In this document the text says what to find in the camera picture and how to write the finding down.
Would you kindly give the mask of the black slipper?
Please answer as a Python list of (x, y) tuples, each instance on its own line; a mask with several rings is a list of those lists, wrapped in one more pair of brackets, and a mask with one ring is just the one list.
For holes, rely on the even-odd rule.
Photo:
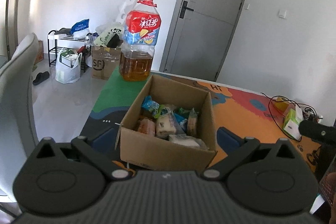
[(36, 75), (35, 79), (33, 80), (33, 85), (37, 86), (44, 82), (45, 80), (49, 79), (50, 73), (48, 71), (40, 72)]

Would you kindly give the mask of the brown cardboard box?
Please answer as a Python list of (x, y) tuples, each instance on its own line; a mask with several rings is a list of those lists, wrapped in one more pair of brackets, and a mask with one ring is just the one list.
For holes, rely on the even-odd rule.
[[(193, 110), (191, 132), (172, 106)], [(159, 75), (144, 85), (120, 125), (122, 161), (151, 170), (206, 169), (217, 154), (211, 94)]]

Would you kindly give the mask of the white plastic bag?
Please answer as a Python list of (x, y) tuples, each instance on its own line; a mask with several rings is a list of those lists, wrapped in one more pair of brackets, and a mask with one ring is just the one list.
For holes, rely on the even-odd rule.
[(56, 58), (55, 79), (61, 84), (72, 84), (81, 76), (82, 53), (71, 48), (62, 48)]

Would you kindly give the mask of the blue plastic bag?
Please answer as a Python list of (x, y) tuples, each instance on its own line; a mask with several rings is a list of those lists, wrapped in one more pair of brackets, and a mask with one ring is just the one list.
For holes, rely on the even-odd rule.
[(83, 31), (89, 28), (89, 19), (83, 19), (79, 22), (76, 22), (72, 28), (70, 33), (73, 35), (75, 32)]

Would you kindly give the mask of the green snack packet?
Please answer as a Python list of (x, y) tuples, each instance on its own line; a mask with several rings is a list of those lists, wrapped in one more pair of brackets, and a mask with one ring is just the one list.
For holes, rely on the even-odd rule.
[(198, 113), (195, 111), (194, 108), (192, 108), (191, 110), (187, 110), (187, 109), (180, 107), (177, 110), (175, 110), (174, 113), (183, 117), (184, 119), (189, 119), (190, 117), (195, 118), (198, 116)]

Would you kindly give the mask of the grey chair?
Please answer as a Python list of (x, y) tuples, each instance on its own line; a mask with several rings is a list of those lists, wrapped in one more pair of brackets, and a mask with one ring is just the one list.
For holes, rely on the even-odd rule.
[(36, 34), (28, 34), (1, 68), (1, 189), (6, 193), (38, 143), (32, 101), (38, 48)]

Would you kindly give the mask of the SF cardboard box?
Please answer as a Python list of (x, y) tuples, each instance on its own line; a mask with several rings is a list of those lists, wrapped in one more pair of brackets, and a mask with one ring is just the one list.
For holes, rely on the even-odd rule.
[(120, 48), (97, 47), (92, 48), (92, 77), (108, 80), (113, 71), (119, 66)]

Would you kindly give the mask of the panda print bag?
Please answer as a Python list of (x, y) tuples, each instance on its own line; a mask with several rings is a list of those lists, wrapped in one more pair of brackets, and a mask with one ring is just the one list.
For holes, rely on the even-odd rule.
[(111, 38), (115, 35), (122, 35), (124, 31), (124, 27), (119, 22), (114, 24), (110, 24), (94, 41), (94, 46), (97, 47), (107, 47)]

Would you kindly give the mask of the purple snack pack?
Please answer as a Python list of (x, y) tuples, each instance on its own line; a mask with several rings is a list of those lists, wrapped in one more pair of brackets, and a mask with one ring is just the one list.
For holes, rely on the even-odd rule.
[(169, 135), (169, 142), (183, 145), (185, 147), (208, 150), (205, 142), (201, 139), (188, 136), (186, 134)]

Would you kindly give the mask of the orange wrapped snack pack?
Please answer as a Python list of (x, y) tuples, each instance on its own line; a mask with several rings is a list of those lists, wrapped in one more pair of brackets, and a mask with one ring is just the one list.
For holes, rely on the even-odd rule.
[(155, 136), (155, 123), (147, 118), (140, 120), (137, 132), (145, 135)]

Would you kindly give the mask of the yellow box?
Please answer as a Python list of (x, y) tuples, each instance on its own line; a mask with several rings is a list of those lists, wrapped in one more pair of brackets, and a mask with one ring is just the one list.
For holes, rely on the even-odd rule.
[(272, 100), (272, 104), (280, 113), (284, 113), (289, 106), (289, 101), (284, 97), (277, 96)]

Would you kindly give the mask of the white wall switch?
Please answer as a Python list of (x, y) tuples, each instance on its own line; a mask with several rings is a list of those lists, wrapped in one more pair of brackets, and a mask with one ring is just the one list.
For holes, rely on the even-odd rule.
[(286, 9), (280, 9), (279, 12), (278, 12), (278, 17), (282, 18), (282, 19), (285, 19), (286, 16), (287, 16), (287, 10)]

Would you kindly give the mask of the large iced tea bottle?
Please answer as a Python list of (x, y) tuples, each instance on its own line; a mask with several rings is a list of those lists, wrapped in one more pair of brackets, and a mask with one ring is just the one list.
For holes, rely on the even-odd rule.
[(126, 81), (145, 81), (151, 71), (161, 17), (154, 0), (137, 0), (125, 21), (119, 72)]

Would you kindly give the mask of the green tissue box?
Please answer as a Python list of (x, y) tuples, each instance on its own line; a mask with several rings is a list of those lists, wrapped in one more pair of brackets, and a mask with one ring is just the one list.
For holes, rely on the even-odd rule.
[(302, 135), (299, 133), (299, 124), (303, 121), (303, 113), (298, 105), (289, 106), (285, 110), (285, 118), (282, 130), (286, 135), (296, 141), (301, 141)]

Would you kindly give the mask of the blue snack packet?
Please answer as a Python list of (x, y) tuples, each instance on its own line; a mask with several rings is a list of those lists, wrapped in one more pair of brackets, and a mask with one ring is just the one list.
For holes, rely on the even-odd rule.
[(142, 102), (141, 107), (152, 113), (154, 111), (157, 111), (159, 109), (159, 103), (155, 102), (151, 96), (146, 96)]

